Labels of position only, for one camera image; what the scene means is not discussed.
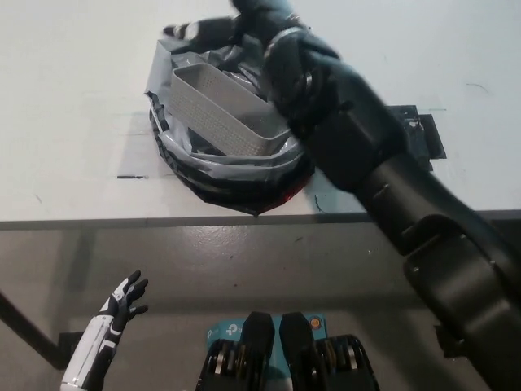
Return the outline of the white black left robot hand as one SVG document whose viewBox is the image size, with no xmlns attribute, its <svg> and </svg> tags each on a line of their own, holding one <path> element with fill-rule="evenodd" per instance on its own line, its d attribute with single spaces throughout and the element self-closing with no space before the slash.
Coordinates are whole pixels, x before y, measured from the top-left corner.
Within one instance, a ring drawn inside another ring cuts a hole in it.
<svg viewBox="0 0 521 391">
<path fill-rule="evenodd" d="M 61 380 L 61 391 L 103 388 L 127 323 L 148 311 L 147 305 L 135 305 L 147 285 L 136 270 L 112 292 L 83 332 Z"/>
</svg>

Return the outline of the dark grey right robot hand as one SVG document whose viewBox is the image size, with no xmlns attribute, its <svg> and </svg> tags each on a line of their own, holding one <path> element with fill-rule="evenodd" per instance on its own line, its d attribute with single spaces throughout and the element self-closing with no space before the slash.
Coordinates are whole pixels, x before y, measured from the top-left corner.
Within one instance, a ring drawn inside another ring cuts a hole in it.
<svg viewBox="0 0 521 391">
<path fill-rule="evenodd" d="M 306 27 L 288 1 L 235 0 L 232 5 L 238 12 L 235 17 L 168 25 L 163 35 L 206 48 L 235 45 L 249 35 L 267 46 L 282 31 Z"/>
</svg>

